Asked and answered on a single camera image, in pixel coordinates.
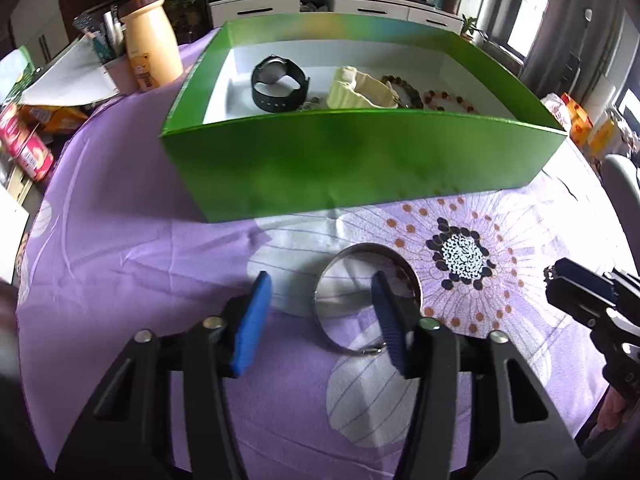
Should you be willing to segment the right hand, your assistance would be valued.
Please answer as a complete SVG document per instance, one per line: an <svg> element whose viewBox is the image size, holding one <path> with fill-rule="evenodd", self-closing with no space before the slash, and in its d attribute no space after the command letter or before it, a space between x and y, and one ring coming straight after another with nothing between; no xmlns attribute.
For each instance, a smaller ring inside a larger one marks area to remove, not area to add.
<svg viewBox="0 0 640 480"><path fill-rule="evenodd" d="M615 389L609 388L598 414L597 430L603 432L616 429L629 419L629 413L629 402Z"/></svg>

